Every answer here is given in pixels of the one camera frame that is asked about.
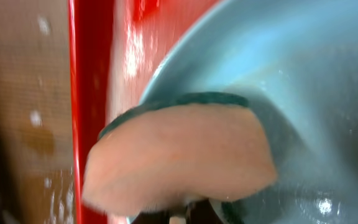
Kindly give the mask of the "pink sponge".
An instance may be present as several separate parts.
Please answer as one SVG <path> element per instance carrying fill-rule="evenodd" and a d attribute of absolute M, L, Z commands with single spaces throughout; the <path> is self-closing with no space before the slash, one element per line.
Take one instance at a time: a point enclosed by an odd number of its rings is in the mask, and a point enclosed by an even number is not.
<path fill-rule="evenodd" d="M 109 123 L 91 148 L 83 202 L 129 217 L 233 202 L 272 185 L 277 170 L 246 98 L 188 93 L 143 103 Z"/>

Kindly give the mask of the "light blue plate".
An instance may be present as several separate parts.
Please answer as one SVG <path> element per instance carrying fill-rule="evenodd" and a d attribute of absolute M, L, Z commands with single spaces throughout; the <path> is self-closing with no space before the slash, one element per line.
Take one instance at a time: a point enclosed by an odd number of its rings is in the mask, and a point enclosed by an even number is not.
<path fill-rule="evenodd" d="M 249 100 L 279 173 L 252 197 L 213 203 L 220 222 L 358 224 L 358 0 L 218 4 L 141 100 L 204 91 Z"/>

